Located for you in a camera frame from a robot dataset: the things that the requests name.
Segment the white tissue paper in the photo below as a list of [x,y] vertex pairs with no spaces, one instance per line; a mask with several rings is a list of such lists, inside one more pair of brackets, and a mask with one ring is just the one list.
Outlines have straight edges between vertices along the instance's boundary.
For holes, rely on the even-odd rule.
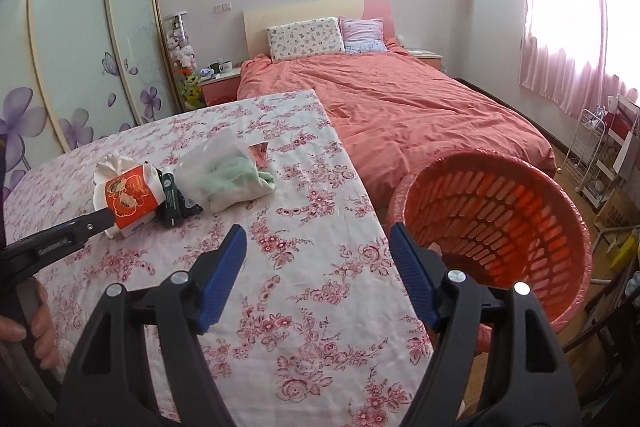
[[96,185],[106,183],[116,178],[116,176],[120,176],[124,172],[137,167],[137,165],[139,165],[139,163],[136,160],[120,155],[117,150],[115,150],[115,152],[104,155],[96,162],[93,182]]

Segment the red white noodle cup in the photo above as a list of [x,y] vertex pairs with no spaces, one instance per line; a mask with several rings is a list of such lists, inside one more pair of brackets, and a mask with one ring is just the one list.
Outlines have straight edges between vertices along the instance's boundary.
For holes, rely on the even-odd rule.
[[128,237],[148,225],[166,200],[157,170],[149,164],[132,167],[118,176],[96,184],[95,210],[107,208],[114,225],[105,230],[110,238]]

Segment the dark green wrapper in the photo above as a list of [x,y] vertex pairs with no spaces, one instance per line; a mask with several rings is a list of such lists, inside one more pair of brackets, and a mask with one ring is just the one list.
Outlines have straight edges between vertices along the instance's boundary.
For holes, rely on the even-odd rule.
[[166,229],[180,227],[186,219],[203,212],[194,200],[185,198],[178,189],[175,177],[170,172],[160,173],[165,200],[157,207],[156,213]]

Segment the clear plastic packaging tray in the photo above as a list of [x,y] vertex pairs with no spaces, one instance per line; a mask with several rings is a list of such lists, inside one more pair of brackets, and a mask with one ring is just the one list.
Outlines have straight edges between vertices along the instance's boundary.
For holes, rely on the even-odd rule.
[[212,194],[205,187],[205,180],[214,172],[232,162],[252,162],[250,152],[229,128],[224,128],[204,142],[194,146],[178,161],[174,177],[178,189],[185,198],[203,206]]

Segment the green white cloth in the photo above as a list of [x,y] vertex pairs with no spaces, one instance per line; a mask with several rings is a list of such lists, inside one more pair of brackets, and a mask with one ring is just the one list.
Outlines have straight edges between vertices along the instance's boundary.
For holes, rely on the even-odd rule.
[[269,171],[258,170],[255,161],[232,162],[206,178],[205,187],[212,192],[202,206],[212,213],[271,194],[276,180]]

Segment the small red foil wrapper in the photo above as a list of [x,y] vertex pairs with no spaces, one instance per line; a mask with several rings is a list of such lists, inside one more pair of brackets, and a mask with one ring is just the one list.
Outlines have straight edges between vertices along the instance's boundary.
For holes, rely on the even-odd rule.
[[258,170],[267,170],[269,166],[268,143],[256,143],[248,147],[250,156],[255,161]]

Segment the floral pink white tablecloth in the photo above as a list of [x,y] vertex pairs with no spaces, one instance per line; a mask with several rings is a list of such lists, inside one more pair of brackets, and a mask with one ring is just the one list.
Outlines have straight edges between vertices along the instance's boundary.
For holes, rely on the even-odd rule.
[[3,343],[6,426],[397,426],[432,356],[318,96],[120,132],[2,207],[1,311],[45,289],[63,355]]

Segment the plush toy display tube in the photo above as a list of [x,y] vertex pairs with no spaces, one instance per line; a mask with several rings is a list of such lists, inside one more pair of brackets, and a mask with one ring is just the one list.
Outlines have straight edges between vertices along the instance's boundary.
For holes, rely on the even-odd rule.
[[172,77],[185,110],[205,106],[195,52],[186,31],[186,11],[164,18],[164,38]]

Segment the pink left nightstand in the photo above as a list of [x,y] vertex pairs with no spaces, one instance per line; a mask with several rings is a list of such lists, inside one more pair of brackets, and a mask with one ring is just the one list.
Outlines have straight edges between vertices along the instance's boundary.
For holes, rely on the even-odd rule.
[[216,78],[203,80],[200,83],[207,106],[226,104],[236,100],[241,80],[241,69],[234,68],[230,72],[220,74]]

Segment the white mug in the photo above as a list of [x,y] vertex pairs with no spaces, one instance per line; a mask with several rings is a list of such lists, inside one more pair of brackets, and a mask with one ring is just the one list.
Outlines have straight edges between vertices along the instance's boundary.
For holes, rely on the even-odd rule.
[[219,63],[219,72],[221,72],[221,74],[224,74],[225,72],[230,72],[232,67],[233,67],[233,64],[232,64],[231,61],[220,62]]

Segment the right bedside nightstand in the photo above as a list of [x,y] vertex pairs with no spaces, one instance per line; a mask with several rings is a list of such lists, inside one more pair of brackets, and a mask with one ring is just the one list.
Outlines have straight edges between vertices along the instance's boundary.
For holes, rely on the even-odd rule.
[[439,54],[421,49],[408,49],[408,53],[422,63],[434,67],[434,69],[439,70],[439,72],[442,71],[442,57]]

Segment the pink window curtain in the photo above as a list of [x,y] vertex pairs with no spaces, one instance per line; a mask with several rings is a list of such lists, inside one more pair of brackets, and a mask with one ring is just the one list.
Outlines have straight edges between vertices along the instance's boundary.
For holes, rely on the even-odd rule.
[[521,86],[576,117],[639,98],[639,0],[526,0]]

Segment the floral white pillow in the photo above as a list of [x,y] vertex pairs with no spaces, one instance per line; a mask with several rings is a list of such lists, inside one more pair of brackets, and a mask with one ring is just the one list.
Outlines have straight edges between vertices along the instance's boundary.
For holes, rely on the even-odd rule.
[[267,28],[267,40],[273,62],[345,52],[336,17],[270,26]]

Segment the pink striped pillow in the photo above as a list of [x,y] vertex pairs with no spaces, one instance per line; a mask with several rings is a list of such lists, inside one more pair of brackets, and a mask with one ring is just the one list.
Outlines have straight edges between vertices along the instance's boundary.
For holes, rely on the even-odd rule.
[[347,54],[387,51],[382,17],[370,18],[370,20],[340,17],[338,26],[340,26]]

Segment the wall power socket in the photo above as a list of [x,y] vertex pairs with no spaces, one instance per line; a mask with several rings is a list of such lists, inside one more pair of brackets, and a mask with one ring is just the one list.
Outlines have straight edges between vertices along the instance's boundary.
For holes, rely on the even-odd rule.
[[230,12],[232,10],[232,3],[221,3],[214,6],[214,13],[219,14],[223,12]]

